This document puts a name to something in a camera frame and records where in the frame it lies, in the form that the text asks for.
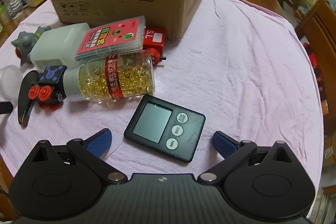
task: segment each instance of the gray spiky toy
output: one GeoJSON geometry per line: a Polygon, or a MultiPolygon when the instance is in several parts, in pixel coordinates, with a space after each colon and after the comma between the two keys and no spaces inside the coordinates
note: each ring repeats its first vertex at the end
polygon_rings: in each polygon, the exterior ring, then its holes
{"type": "Polygon", "coordinates": [[[50,26],[38,27],[35,33],[32,32],[20,32],[17,39],[12,41],[12,45],[15,47],[15,53],[18,58],[21,59],[21,66],[25,63],[30,63],[30,52],[35,46],[40,36],[51,29],[50,26]]]}

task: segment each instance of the black cable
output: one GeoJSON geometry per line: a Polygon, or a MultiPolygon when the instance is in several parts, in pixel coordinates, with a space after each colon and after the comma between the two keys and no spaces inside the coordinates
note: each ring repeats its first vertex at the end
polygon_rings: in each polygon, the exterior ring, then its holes
{"type": "Polygon", "coordinates": [[[5,195],[6,197],[8,197],[8,198],[9,198],[9,194],[8,194],[8,193],[6,193],[4,190],[1,190],[1,189],[0,189],[0,193],[1,193],[1,194],[3,194],[3,195],[5,195]]]}

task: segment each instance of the red toy car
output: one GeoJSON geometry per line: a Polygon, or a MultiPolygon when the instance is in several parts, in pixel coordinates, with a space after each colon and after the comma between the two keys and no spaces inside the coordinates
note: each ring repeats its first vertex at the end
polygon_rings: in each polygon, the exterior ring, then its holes
{"type": "Polygon", "coordinates": [[[166,29],[152,27],[145,29],[143,49],[150,52],[153,66],[157,65],[162,60],[166,60],[166,58],[163,56],[165,38],[166,29]]]}

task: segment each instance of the metal screw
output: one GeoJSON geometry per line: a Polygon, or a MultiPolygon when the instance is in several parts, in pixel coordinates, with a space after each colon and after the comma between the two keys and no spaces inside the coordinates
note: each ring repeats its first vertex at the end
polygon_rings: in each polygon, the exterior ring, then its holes
{"type": "Polygon", "coordinates": [[[217,179],[217,176],[214,173],[203,173],[201,179],[204,181],[213,181],[217,179]]]}
{"type": "Polygon", "coordinates": [[[57,95],[57,100],[58,100],[59,102],[61,102],[61,101],[63,100],[63,95],[62,95],[61,93],[59,93],[59,94],[57,95]]]}
{"type": "Polygon", "coordinates": [[[125,178],[125,175],[120,172],[113,172],[113,173],[110,173],[107,177],[109,178],[109,180],[120,181],[125,178]]]}

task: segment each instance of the white label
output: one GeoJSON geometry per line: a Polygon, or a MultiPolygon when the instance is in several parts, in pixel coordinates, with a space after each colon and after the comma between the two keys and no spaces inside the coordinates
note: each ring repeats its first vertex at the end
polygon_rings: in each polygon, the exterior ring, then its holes
{"type": "Polygon", "coordinates": [[[334,150],[333,150],[333,147],[329,147],[327,148],[325,151],[324,151],[324,157],[325,158],[329,158],[331,157],[332,155],[334,154],[334,150]]]}
{"type": "Polygon", "coordinates": [[[153,42],[162,42],[162,34],[159,32],[154,33],[153,35],[153,42]]]}

